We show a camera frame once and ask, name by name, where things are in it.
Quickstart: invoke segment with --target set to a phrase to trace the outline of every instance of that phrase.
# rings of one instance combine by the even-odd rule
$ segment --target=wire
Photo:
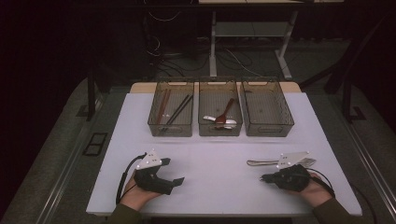
[[[157,45],[157,47],[155,48],[155,50],[158,50],[158,49],[160,48],[161,42],[160,42],[160,40],[157,38],[157,36],[152,35],[152,37],[154,37],[154,38],[157,40],[157,42],[158,42],[158,45]]]
[[[254,29],[253,22],[250,23],[251,29],[253,30],[253,36],[256,36],[256,29]]]
[[[251,60],[251,58],[249,58],[245,53],[243,53],[243,52],[239,52],[239,53],[242,54],[242,55],[244,55],[244,56],[245,56],[246,58],[248,58],[248,60],[249,60],[249,63],[242,63],[242,65],[244,65],[244,66],[246,67],[246,66],[251,66],[251,65],[253,64],[253,61]],[[216,56],[218,57],[219,62],[220,62],[224,67],[226,67],[226,68],[229,68],[229,69],[232,69],[232,70],[235,70],[235,71],[239,71],[239,70],[243,70],[243,69],[244,69],[243,67],[240,66],[240,63],[235,62],[235,60],[226,59],[225,57],[223,57],[223,56],[222,56],[221,54],[219,54],[219,53],[217,53]],[[225,63],[223,62],[223,60],[224,60],[224,61],[227,61],[228,63],[237,64],[237,65],[238,65],[238,68],[233,68],[233,67],[231,67],[231,66],[225,64]]]
[[[168,73],[166,70],[161,69],[161,68],[159,68],[159,67],[157,67],[157,69],[160,70],[161,72],[166,73],[166,75],[168,75],[169,77],[172,77],[172,75],[171,75],[170,73]]]
[[[250,57],[248,57],[247,55],[246,55],[246,53],[244,53],[244,52],[242,52],[242,51],[238,51],[238,53],[240,53],[240,54],[242,54],[243,56],[245,56],[247,59],[248,59],[248,63],[242,63],[242,65],[244,65],[244,66],[251,66],[251,65],[253,65],[253,60],[251,60],[251,58]],[[230,62],[230,63],[235,63],[234,62],[234,60],[228,60],[228,59],[224,59],[224,60],[226,60],[227,62]]]
[[[160,19],[160,18],[157,18],[156,16],[152,15],[151,12],[149,12],[148,14],[150,15],[150,17],[152,17],[152,18],[153,18],[154,20],[156,20],[156,21],[172,21],[172,20],[174,20],[180,13],[181,13],[181,11],[179,11],[175,16],[173,16],[173,17],[170,18],[170,19]]]
[[[161,56],[160,53],[155,54],[155,53],[150,52],[149,50],[146,50],[146,53],[147,53],[147,54],[150,54],[150,55],[152,55],[152,56],[154,56],[154,57],[160,57],[160,56]]]
[[[321,176],[323,176],[323,177],[327,180],[327,182],[329,183],[330,188],[332,189],[332,183],[331,183],[330,180],[326,177],[326,175],[324,175],[323,173],[321,173],[321,172],[319,172],[319,171],[317,171],[317,170],[314,170],[314,169],[312,169],[312,168],[306,168],[306,169],[307,169],[307,170],[310,170],[310,171],[314,171],[314,172],[320,174]]]
[[[146,157],[146,155],[147,155],[147,153],[145,153],[144,155],[140,155],[140,156],[134,158],[131,162],[129,162],[128,166],[127,166],[126,169],[125,169],[125,172],[122,173],[121,180],[120,180],[120,184],[119,184],[119,189],[117,190],[116,204],[120,203],[120,200],[121,200],[121,192],[122,192],[122,189],[123,189],[123,185],[125,184],[125,179],[126,179],[126,176],[128,175],[129,169],[131,169],[131,166],[132,166],[137,160],[142,160],[143,158]]]
[[[166,61],[166,60],[165,60],[164,62],[165,62],[165,63],[173,64],[174,66],[180,68],[180,69],[183,70],[183,71],[190,71],[190,72],[192,72],[192,71],[198,71],[198,70],[202,69],[202,68],[206,65],[208,59],[209,59],[209,57],[205,57],[205,61],[204,61],[204,63],[203,63],[202,65],[200,65],[199,67],[190,68],[190,69],[181,67],[180,65],[178,65],[178,64],[176,64],[176,63],[172,63],[172,62],[169,62],[169,61]]]
[[[238,60],[238,58],[236,58],[236,56],[235,56],[230,50],[228,50],[228,49],[225,49],[225,50],[227,50],[231,55],[233,55],[233,57],[236,59],[236,61],[237,61],[245,70],[247,70],[249,73],[254,74],[254,75],[256,75],[256,76],[259,76],[259,77],[262,77],[262,75],[260,75],[260,74],[258,74],[258,73],[255,73],[255,72],[250,71],[249,69],[247,69],[247,68]]]
[[[301,51],[299,51],[298,53],[296,53],[294,55],[294,57],[292,57],[289,61],[286,62],[286,65],[281,67],[280,69],[276,69],[276,70],[271,70],[271,71],[267,71],[265,73],[274,73],[274,72],[281,72],[283,71],[285,68],[289,67],[290,64],[292,62],[294,62],[294,60],[296,60],[304,51],[306,51],[309,47],[311,46],[311,41],[308,42],[308,44],[304,47],[304,49],[302,49]]]
[[[136,184],[134,184],[133,186],[131,186],[129,189],[125,190],[125,192],[123,192],[123,194],[121,195],[120,199],[123,198],[123,196],[129,192],[129,190],[133,189],[136,186]]]
[[[173,69],[173,70],[177,71],[182,77],[184,77],[183,71],[179,71],[177,68],[172,67],[171,65],[167,65],[167,64],[164,64],[164,63],[160,63],[159,65],[160,65],[160,66],[168,67],[168,68],[170,68],[170,69]]]

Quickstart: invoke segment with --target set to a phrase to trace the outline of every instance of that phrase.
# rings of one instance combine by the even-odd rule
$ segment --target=tray
[[[216,124],[204,119],[204,116],[216,118],[221,115],[230,99],[233,103],[226,118],[234,120],[235,124]],[[234,77],[200,78],[198,123],[201,136],[239,136],[243,120]]]
[[[243,77],[240,95],[247,136],[288,135],[294,120],[276,77]]]
[[[151,134],[191,137],[193,94],[193,78],[161,78],[157,82],[148,117]]]

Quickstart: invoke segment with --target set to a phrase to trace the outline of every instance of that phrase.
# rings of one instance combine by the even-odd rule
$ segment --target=black cable
[[[350,187],[352,187],[355,191],[357,191],[359,193],[359,195],[363,198],[364,201],[366,201],[367,206],[369,206],[370,213],[372,214],[373,222],[374,222],[374,224],[376,224],[377,223],[377,218],[376,218],[376,214],[375,214],[375,210],[373,208],[373,205],[370,203],[370,201],[367,199],[367,197],[358,189],[358,187],[356,187],[355,185],[353,185],[350,182],[349,182],[349,185],[350,185]]]
[[[135,186],[136,186],[136,184],[134,184],[133,186],[131,186],[129,189],[125,190],[125,192],[123,192],[123,194],[121,195],[120,200],[121,200],[121,198],[123,198],[123,196],[124,196],[126,193],[128,193],[128,192],[129,192],[131,189],[133,189]]]
[[[216,59],[219,63],[221,63],[224,67],[226,67],[228,69],[235,70],[235,71],[244,70],[244,68],[241,67],[240,64],[239,64],[238,68],[232,68],[229,65],[225,64],[223,61],[223,57],[220,56],[220,54],[218,54],[218,53],[216,54]]]
[[[174,66],[178,67],[179,69],[181,69],[181,70],[183,70],[183,71],[193,72],[193,71],[198,71],[198,70],[202,69],[202,68],[205,66],[205,64],[206,64],[206,62],[207,62],[208,59],[209,59],[209,57],[205,57],[205,61],[204,61],[204,63],[203,63],[202,65],[200,65],[200,66],[197,67],[197,68],[190,68],[190,69],[184,68],[184,67],[182,67],[182,66],[180,66],[180,65],[178,65],[178,64],[176,64],[176,63],[169,62],[168,60],[164,60],[164,62],[165,62],[165,63],[173,64]]]
[[[209,50],[210,48],[201,48],[201,49],[197,49],[196,51],[203,51],[204,52],[204,54],[207,54],[207,51]],[[190,55],[189,54],[186,54],[186,53],[183,53],[183,52],[180,52],[180,53],[172,53],[172,54],[170,54],[170,53],[163,53],[163,59],[184,59],[184,58],[189,58],[190,57]]]
[[[141,155],[141,156],[138,156],[138,157],[134,158],[134,159],[128,164],[128,166],[126,167],[125,172],[122,173],[121,180],[120,180],[120,184],[119,184],[119,189],[117,190],[116,204],[120,203],[122,189],[123,189],[123,186],[124,186],[124,184],[125,184],[125,179],[126,179],[126,176],[128,175],[129,169],[131,169],[131,166],[132,166],[137,160],[142,160],[143,158],[146,157],[146,155],[147,155],[147,153],[145,153],[144,155]]]
[[[330,188],[332,189],[332,183],[331,183],[330,180],[326,177],[326,175],[324,175],[323,173],[321,173],[321,172],[319,172],[319,171],[317,171],[317,170],[314,170],[314,169],[312,169],[312,168],[306,168],[306,170],[314,171],[314,172],[320,174],[321,176],[323,176],[323,177],[327,180],[327,182],[329,183]]]
[[[164,66],[164,67],[168,67],[168,68],[170,68],[170,69],[172,69],[172,70],[175,70],[175,71],[177,71],[182,77],[184,77],[183,71],[180,71],[180,70],[178,70],[177,68],[175,68],[175,67],[173,67],[173,66],[171,66],[171,65],[167,65],[167,64],[164,64],[164,63],[160,63],[159,66]]]
[[[172,77],[172,75],[171,75],[170,73],[168,73],[166,70],[161,69],[161,68],[159,68],[159,67],[157,67],[157,69],[160,70],[161,72],[166,73],[166,75],[168,75],[169,77]]]
[[[150,11],[148,12],[148,14],[150,15],[150,17],[156,21],[172,21],[174,20],[179,14],[181,13],[181,11],[177,12],[174,16],[172,16],[169,19],[162,19],[162,18],[158,18],[157,16],[154,16]]]
[[[321,180],[317,177],[311,176],[311,179],[313,181],[317,182],[318,184],[320,184],[323,188],[325,188],[335,198],[334,189],[332,189],[332,187],[329,187],[329,185],[327,185],[325,182],[323,182],[323,180]]]
[[[285,68],[290,67],[290,64],[292,62],[294,62],[294,60],[296,60],[304,51],[306,51],[309,47],[311,46],[311,42],[309,41],[308,44],[304,47],[304,49],[302,49],[300,52],[296,53],[296,55],[294,55],[293,58],[291,58],[289,61],[286,61],[286,66],[281,67],[280,69],[276,69],[276,70],[271,70],[271,71],[264,71],[265,74],[269,74],[269,73],[274,73],[274,72],[281,72],[283,71]]]
[[[225,50],[225,51],[228,52],[227,55],[229,55],[229,53],[230,53],[228,50],[232,50],[232,51],[233,51],[233,49],[226,49],[226,48],[224,48],[223,45],[221,45],[221,48],[222,48],[223,50]],[[245,66],[245,67],[253,65],[253,60],[252,60],[246,53],[244,53],[244,52],[242,52],[242,51],[239,51],[239,50],[238,50],[237,52],[240,53],[240,54],[242,54],[243,56],[245,56],[245,57],[248,59],[248,63],[242,63],[241,60],[239,60],[239,59],[238,59],[238,61],[241,62],[241,63],[235,62],[235,58],[234,58],[234,57],[230,57],[230,58],[231,58],[230,60],[229,60],[229,59],[225,59],[225,60],[228,61],[228,62],[230,62],[230,63],[235,63],[235,64],[238,64],[238,65],[241,65],[241,64],[242,64],[242,65]]]

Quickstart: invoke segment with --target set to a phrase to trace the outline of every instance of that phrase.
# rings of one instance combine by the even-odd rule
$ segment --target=hand
[[[320,176],[318,176],[317,174],[309,174],[311,174],[311,176],[313,177],[320,179]],[[301,195],[313,207],[317,207],[332,198],[332,195],[314,180],[309,180],[308,186],[301,192],[292,191],[291,193]]]
[[[140,209],[151,199],[154,199],[160,196],[160,193],[146,191],[139,188],[134,182],[134,173],[129,179],[128,183],[124,188],[124,194],[120,200],[120,203],[136,210],[140,211]]]

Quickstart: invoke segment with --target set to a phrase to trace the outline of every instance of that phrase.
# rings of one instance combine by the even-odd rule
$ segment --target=cable
[[[296,55],[294,55],[294,57],[292,57],[289,61],[286,62],[286,65],[281,67],[280,69],[276,69],[276,70],[271,70],[271,71],[267,71],[265,73],[274,73],[274,72],[281,72],[283,71],[285,68],[289,67],[290,64],[292,62],[294,62],[294,60],[296,60],[304,51],[306,51],[309,47],[311,46],[311,42],[309,41],[308,44],[304,47],[304,49],[302,49],[300,52],[296,53]]]
[[[148,14],[150,15],[150,17],[152,17],[152,18],[153,18],[154,20],[156,20],[156,21],[172,21],[172,20],[174,20],[180,13],[181,13],[181,11],[179,11],[175,16],[173,16],[173,17],[170,18],[170,19],[159,19],[159,18],[157,18],[156,16],[152,15],[151,12],[149,12]]]
[[[224,46],[221,46],[222,47],[222,49],[224,49],[224,50],[228,50],[228,52],[230,53],[230,50],[229,49],[226,49],[226,48],[224,48]],[[238,51],[238,53],[240,53],[240,54],[242,54],[243,56],[245,56],[247,59],[248,59],[248,63],[242,63],[242,65],[244,65],[244,66],[251,66],[251,65],[253,65],[253,60],[249,57],[249,56],[247,56],[246,55],[246,53],[244,53],[244,52],[242,52],[242,51]],[[230,62],[230,63],[235,63],[233,60],[228,60],[228,59],[224,59],[224,60],[226,60],[227,62]]]
[[[244,66],[251,66],[251,65],[253,64],[253,61],[251,60],[251,58],[249,58],[246,54],[244,54],[244,53],[242,53],[242,52],[239,52],[239,53],[243,54],[246,58],[249,59],[249,63],[242,63],[242,65],[244,65]],[[219,54],[219,53],[217,53],[216,56],[219,58],[219,62],[220,62],[222,65],[224,65],[224,67],[227,67],[227,68],[229,68],[229,69],[236,70],[236,71],[238,71],[238,70],[243,70],[243,69],[244,69],[243,67],[240,66],[240,63],[241,63],[240,60],[237,60],[237,62],[235,62],[235,60],[229,60],[229,59],[224,58],[224,57],[223,57],[221,54]],[[228,66],[227,64],[225,64],[222,60],[227,61],[228,63],[237,64],[237,65],[238,65],[238,68],[232,68],[232,67]]]
[[[329,183],[330,188],[332,189],[332,183],[331,183],[330,180],[326,177],[326,175],[324,175],[323,173],[321,173],[321,172],[319,172],[319,171],[317,171],[317,170],[314,170],[314,169],[312,169],[312,168],[306,168],[306,170],[314,171],[314,172],[320,174],[321,176],[323,176],[323,177],[327,180],[327,182]]]
[[[138,156],[138,157],[134,158],[134,159],[128,164],[128,166],[126,167],[125,172],[122,173],[121,180],[120,180],[120,184],[119,184],[119,189],[117,190],[116,204],[120,203],[120,200],[121,200],[121,192],[122,192],[123,186],[124,186],[124,184],[125,184],[125,179],[126,179],[126,176],[128,175],[129,169],[131,169],[131,166],[132,166],[137,160],[143,160],[143,158],[145,158],[146,155],[147,155],[147,153],[145,153],[144,155],[141,155],[141,156]]]
[[[123,198],[123,196],[128,193],[131,189],[133,189],[136,186],[136,184],[134,184],[133,186],[131,186],[129,189],[125,190],[125,192],[121,195],[120,200]]]
[[[180,69],[183,70],[183,71],[190,71],[190,72],[192,72],[192,71],[198,71],[198,70],[202,69],[202,68],[205,66],[207,60],[208,60],[208,57],[205,57],[205,61],[204,61],[204,63],[203,63],[202,65],[200,65],[200,66],[197,67],[197,68],[191,68],[191,69],[187,69],[187,68],[181,67],[180,65],[178,65],[178,64],[176,64],[176,63],[172,63],[172,62],[169,62],[169,61],[166,61],[166,60],[164,60],[163,62],[164,62],[164,63],[171,63],[171,64],[173,64],[174,66],[180,68]]]
[[[163,64],[163,63],[160,63],[159,66],[165,66],[165,67],[168,67],[168,68],[170,68],[170,69],[173,69],[173,70],[177,71],[182,77],[184,77],[183,72],[182,72],[182,71],[179,71],[179,70],[178,70],[177,68],[175,68],[175,67],[172,67],[172,66],[170,66],[170,65]]]
[[[256,76],[259,76],[259,77],[262,77],[262,75],[260,75],[260,74],[258,74],[258,73],[255,73],[255,72],[253,72],[253,71],[250,71],[250,70],[248,70],[239,60],[238,60],[238,58],[236,58],[236,56],[230,51],[230,50],[228,50],[228,49],[226,49],[231,55],[233,55],[233,57],[236,59],[236,61],[245,69],[245,70],[247,70],[249,73],[251,73],[251,74],[254,74],[254,75],[256,75]]]
[[[166,75],[168,75],[169,77],[172,77],[172,75],[171,75],[170,73],[168,73],[166,70],[161,69],[161,68],[159,68],[159,67],[157,67],[157,69],[160,70],[161,72],[166,73]]]
[[[320,184],[323,188],[325,188],[335,198],[334,189],[332,187],[329,187],[329,185],[327,185],[325,182],[323,182],[323,180],[321,180],[317,177],[311,176],[311,179],[313,181],[317,182],[318,184]]]
[[[160,46],[161,46],[161,41],[160,41],[160,40],[158,39],[158,37],[155,36],[155,35],[149,35],[149,36],[151,36],[151,37],[153,37],[155,40],[157,40],[157,47],[155,47],[155,49],[153,49],[153,50],[147,49],[146,52],[147,52],[148,54],[154,56],[154,57],[160,57],[160,56],[161,56],[161,53],[158,51],[158,49],[159,49]]]

